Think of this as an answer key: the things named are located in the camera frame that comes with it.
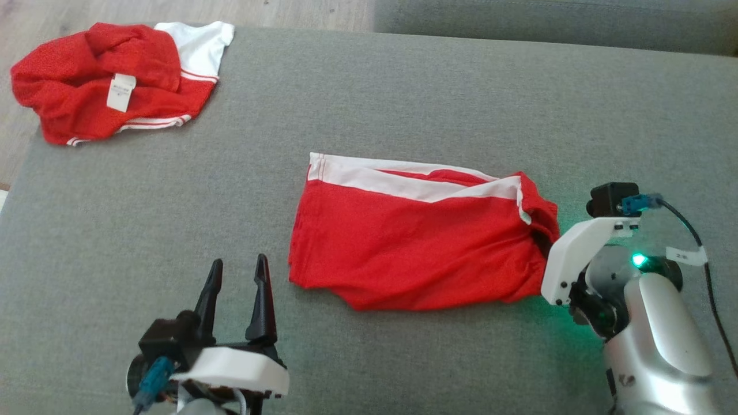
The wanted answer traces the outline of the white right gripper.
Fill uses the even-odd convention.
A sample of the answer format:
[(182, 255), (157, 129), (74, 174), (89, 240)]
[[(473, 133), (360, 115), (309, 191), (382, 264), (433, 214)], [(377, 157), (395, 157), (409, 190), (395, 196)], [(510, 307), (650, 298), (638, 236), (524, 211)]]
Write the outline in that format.
[(533, 229), (533, 241), (548, 258), (540, 289), (551, 305), (569, 304), (570, 285), (577, 281), (598, 252), (614, 238), (630, 238), (639, 228), (638, 217), (599, 217), (574, 224), (554, 242), (548, 234)]

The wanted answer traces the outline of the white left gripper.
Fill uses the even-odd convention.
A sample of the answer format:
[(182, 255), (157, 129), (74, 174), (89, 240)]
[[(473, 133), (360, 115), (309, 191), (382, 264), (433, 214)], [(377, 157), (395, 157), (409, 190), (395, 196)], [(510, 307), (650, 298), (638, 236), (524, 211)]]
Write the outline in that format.
[(257, 292), (251, 321), (245, 331), (248, 342), (214, 346), (214, 314), (223, 281), (223, 260), (216, 258), (195, 307), (200, 317), (197, 337), (205, 346), (188, 369), (171, 375), (177, 383), (194, 381), (206, 386), (238, 388), (243, 391), (285, 396), (290, 377), (275, 345), (258, 346), (248, 342), (277, 342), (277, 326), (268, 258), (260, 253), (255, 269)]

